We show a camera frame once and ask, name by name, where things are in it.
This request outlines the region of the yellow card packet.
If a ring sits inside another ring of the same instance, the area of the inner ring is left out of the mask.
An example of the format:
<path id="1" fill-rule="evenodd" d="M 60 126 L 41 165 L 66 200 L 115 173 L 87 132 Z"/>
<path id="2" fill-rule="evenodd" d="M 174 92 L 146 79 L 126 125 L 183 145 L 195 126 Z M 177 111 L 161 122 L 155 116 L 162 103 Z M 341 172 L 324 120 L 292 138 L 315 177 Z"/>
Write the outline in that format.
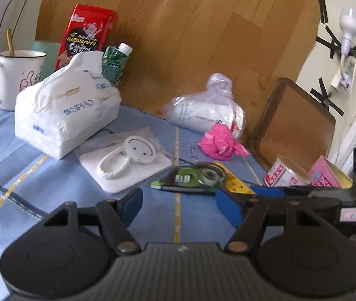
<path id="1" fill-rule="evenodd" d="M 216 165 L 223 169 L 226 173 L 227 179 L 224 183 L 224 189 L 233 194 L 246 194 L 255 196 L 256 193 L 241 179 L 239 179 L 233 172 L 226 168 L 222 163 L 217 162 Z"/>

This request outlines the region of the green correction tape dispenser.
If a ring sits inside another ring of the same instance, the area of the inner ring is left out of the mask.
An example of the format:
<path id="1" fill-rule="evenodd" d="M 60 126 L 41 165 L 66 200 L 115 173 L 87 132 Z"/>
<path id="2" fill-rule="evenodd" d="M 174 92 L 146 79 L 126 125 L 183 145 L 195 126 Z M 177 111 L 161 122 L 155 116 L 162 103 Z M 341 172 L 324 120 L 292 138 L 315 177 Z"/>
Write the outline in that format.
<path id="1" fill-rule="evenodd" d="M 151 183 L 151 188 L 186 194 L 214 194 L 227 181 L 226 171 L 212 162 L 174 167 L 167 176 Z"/>

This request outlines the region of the smiley hook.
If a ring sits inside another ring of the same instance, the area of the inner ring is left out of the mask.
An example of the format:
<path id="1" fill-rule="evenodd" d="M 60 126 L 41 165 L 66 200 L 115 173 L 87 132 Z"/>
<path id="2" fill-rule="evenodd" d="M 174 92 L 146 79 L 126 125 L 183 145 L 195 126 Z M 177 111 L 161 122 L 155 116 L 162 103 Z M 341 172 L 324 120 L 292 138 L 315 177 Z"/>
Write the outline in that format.
<path id="1" fill-rule="evenodd" d="M 172 156 L 148 128 L 89 139 L 75 153 L 109 194 L 133 188 L 172 167 Z"/>

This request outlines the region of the pink fluffy scrunchie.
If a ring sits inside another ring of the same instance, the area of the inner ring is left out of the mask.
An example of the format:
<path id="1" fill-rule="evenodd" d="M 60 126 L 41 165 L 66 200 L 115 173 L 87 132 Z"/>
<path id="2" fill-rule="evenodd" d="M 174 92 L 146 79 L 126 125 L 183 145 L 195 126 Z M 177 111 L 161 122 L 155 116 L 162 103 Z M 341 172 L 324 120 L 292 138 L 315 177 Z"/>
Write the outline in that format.
<path id="1" fill-rule="evenodd" d="M 214 124 L 205 132 L 198 143 L 200 149 L 209 158 L 229 161 L 233 155 L 248 156 L 251 153 L 235 140 L 230 129 L 224 124 Z"/>

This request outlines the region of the pink tin box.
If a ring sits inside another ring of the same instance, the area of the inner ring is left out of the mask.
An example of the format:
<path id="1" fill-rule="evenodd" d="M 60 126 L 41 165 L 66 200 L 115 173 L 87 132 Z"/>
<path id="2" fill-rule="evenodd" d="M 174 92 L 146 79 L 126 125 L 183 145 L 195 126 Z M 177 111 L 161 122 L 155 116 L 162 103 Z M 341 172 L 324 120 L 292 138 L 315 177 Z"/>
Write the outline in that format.
<path id="1" fill-rule="evenodd" d="M 351 188 L 353 180 L 324 156 L 320 156 L 308 172 L 313 186 Z"/>

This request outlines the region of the clear bag with white roll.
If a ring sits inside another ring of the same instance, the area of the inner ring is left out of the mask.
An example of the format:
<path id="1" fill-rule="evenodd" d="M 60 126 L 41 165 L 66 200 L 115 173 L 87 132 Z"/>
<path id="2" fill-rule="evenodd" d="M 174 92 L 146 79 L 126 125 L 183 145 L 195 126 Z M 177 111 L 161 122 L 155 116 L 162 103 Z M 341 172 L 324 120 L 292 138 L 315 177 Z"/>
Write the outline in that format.
<path id="1" fill-rule="evenodd" d="M 234 101 L 232 81 L 221 73 L 209 77 L 206 90 L 173 98 L 162 113 L 173 124 L 195 132 L 224 124 L 236 140 L 245 129 L 245 111 Z"/>

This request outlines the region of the brown woven chair back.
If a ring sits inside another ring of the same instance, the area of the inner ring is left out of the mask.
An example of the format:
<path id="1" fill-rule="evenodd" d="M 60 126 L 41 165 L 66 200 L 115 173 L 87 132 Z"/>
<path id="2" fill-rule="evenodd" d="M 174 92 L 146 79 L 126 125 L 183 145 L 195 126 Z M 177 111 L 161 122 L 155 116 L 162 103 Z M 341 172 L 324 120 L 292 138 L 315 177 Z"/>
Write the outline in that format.
<path id="1" fill-rule="evenodd" d="M 321 103 L 292 80 L 280 78 L 249 137 L 249 148 L 266 171 L 279 155 L 309 171 L 319 157 L 328 155 L 335 124 Z"/>

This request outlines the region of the blue checked tablecloth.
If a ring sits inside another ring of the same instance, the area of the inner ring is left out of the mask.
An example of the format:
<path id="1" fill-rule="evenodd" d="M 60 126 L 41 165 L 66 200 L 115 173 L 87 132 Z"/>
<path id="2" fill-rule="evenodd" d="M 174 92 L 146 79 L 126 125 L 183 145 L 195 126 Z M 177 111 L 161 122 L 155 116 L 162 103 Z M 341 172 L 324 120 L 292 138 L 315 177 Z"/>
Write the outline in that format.
<path id="1" fill-rule="evenodd" d="M 142 245 L 150 242 L 218 242 L 234 229 L 212 196 L 151 189 L 143 183 L 143 207 L 130 226 Z M 92 207 L 108 197 L 75 153 L 61 160 L 16 138 L 14 115 L 0 109 L 0 256 L 15 239 L 63 202 Z M 0 275 L 0 300 L 8 295 Z"/>

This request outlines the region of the white tissue pack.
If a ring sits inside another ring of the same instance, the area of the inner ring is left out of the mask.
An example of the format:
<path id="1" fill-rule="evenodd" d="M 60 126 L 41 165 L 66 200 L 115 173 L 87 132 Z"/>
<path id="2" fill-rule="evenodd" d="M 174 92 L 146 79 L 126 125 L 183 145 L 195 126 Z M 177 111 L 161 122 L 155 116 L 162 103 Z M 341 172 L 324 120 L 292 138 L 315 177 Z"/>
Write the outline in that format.
<path id="1" fill-rule="evenodd" d="M 18 93 L 16 137 L 60 160 L 114 121 L 121 95 L 101 74 L 102 56 L 76 54 L 66 67 Z"/>

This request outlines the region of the green drink carton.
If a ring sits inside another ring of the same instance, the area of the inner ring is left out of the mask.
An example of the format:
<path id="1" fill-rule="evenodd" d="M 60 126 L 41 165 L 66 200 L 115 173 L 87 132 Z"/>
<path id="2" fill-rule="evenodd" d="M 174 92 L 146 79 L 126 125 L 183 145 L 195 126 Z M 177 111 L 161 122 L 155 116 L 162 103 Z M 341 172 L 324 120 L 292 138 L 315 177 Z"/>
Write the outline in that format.
<path id="1" fill-rule="evenodd" d="M 102 76 L 113 86 L 118 87 L 125 64 L 133 48 L 120 43 L 117 47 L 108 46 L 102 56 Z"/>

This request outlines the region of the mint green cup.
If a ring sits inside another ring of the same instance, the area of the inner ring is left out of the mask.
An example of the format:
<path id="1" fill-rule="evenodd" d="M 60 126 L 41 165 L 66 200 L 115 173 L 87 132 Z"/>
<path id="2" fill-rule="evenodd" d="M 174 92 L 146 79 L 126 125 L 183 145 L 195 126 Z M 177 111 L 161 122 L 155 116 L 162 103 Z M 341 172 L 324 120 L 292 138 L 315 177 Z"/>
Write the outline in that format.
<path id="1" fill-rule="evenodd" d="M 55 63 L 59 52 L 59 43 L 52 41 L 35 40 L 32 44 L 32 49 L 46 54 L 42 67 L 41 80 L 50 76 L 55 70 Z"/>

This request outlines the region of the white enamel mug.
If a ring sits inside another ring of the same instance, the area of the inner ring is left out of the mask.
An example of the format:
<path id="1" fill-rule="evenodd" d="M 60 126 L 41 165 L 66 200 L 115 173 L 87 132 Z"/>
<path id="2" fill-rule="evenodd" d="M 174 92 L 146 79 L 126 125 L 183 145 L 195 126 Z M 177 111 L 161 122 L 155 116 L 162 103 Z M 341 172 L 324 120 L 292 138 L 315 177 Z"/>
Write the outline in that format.
<path id="1" fill-rule="evenodd" d="M 44 52 L 16 50 L 0 53 L 0 109 L 14 111 L 18 93 L 40 81 Z"/>

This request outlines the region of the wooden floor-pattern board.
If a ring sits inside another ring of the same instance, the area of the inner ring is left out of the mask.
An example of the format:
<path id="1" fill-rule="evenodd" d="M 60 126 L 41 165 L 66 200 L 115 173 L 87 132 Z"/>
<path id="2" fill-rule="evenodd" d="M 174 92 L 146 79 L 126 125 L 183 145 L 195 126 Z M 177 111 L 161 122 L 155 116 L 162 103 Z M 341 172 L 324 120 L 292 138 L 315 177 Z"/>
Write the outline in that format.
<path id="1" fill-rule="evenodd" d="M 120 84 L 127 104 L 158 113 L 219 72 L 245 110 L 245 134 L 274 83 L 298 78 L 320 23 L 318 0 L 42 0 L 37 38 L 61 41 L 76 4 L 116 11 L 108 43 L 133 49 Z"/>

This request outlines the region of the red snack box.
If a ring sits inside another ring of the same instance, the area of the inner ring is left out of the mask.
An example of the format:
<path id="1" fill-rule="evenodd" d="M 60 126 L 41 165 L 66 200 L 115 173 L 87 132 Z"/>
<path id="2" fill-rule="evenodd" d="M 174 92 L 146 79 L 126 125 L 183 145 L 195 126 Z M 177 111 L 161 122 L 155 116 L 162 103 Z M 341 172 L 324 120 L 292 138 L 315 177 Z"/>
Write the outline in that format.
<path id="1" fill-rule="evenodd" d="M 61 40 L 55 70 L 66 67 L 78 53 L 101 50 L 116 20 L 114 10 L 76 4 Z"/>

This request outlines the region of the white light bulb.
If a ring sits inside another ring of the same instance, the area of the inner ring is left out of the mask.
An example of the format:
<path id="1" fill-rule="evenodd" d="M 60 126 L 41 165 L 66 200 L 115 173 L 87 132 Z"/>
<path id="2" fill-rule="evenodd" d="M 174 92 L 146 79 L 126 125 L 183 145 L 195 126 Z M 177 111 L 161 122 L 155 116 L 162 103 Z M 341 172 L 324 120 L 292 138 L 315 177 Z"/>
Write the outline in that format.
<path id="1" fill-rule="evenodd" d="M 356 9 L 343 8 L 339 17 L 339 26 L 342 31 L 341 54 L 347 56 L 351 49 L 351 43 L 356 37 Z"/>

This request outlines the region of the wooden spoon in mug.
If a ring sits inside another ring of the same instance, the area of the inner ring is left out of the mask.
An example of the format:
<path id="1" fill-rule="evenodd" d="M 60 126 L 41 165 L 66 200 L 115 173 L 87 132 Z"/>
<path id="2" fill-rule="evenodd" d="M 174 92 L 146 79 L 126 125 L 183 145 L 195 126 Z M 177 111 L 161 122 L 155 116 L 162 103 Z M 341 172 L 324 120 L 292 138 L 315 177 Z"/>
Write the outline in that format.
<path id="1" fill-rule="evenodd" d="M 9 49 L 9 56 L 15 55 L 15 49 L 13 46 L 13 34 L 11 29 L 6 30 L 6 37 L 7 37 L 7 46 Z"/>

